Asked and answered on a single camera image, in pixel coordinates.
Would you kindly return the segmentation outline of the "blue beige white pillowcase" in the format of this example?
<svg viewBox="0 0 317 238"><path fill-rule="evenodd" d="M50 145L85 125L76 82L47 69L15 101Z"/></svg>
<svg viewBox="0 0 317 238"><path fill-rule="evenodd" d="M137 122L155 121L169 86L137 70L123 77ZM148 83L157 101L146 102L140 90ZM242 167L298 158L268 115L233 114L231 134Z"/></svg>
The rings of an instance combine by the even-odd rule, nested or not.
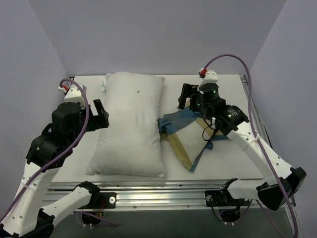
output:
<svg viewBox="0 0 317 238"><path fill-rule="evenodd" d="M158 119L161 138L170 143L178 160L190 172L196 169L205 149L213 149L214 141L227 139L209 124L189 109L188 101L184 109L175 107Z"/></svg>

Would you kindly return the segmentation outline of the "white pillow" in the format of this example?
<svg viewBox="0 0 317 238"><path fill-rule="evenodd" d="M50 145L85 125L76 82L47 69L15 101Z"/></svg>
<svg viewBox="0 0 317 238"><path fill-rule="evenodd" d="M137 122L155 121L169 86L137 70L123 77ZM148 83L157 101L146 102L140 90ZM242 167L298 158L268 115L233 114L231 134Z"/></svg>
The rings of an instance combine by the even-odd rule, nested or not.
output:
<svg viewBox="0 0 317 238"><path fill-rule="evenodd" d="M100 130L87 175L165 176L158 129L164 82L162 76L130 72L105 76L109 127Z"/></svg>

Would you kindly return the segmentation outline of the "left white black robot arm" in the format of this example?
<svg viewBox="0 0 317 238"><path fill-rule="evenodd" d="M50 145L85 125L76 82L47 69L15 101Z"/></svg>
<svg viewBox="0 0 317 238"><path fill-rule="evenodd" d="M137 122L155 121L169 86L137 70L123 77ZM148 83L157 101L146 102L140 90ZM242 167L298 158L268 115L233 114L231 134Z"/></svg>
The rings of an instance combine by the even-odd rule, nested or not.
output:
<svg viewBox="0 0 317 238"><path fill-rule="evenodd" d="M101 101L93 102L96 116L89 106L82 108L74 102L60 104L52 113L52 122L32 141L14 205L0 219L2 238L48 238L55 226L75 210L100 204L100 188L84 181L62 199L42 205L53 178L84 133L109 126L108 113Z"/></svg>

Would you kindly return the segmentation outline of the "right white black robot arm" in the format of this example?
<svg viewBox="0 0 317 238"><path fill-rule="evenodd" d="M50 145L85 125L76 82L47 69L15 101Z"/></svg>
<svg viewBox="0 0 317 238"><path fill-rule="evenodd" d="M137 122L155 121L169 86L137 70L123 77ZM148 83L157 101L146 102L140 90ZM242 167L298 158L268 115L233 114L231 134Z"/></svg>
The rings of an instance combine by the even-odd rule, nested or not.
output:
<svg viewBox="0 0 317 238"><path fill-rule="evenodd" d="M220 192L220 199L230 205L238 199L258 200L276 211L300 188L307 174L284 161L252 128L248 116L237 106L229 105L218 93L216 83L185 83L178 99L179 108L189 109L208 120L211 127L238 145L262 174L259 180L229 180Z"/></svg>

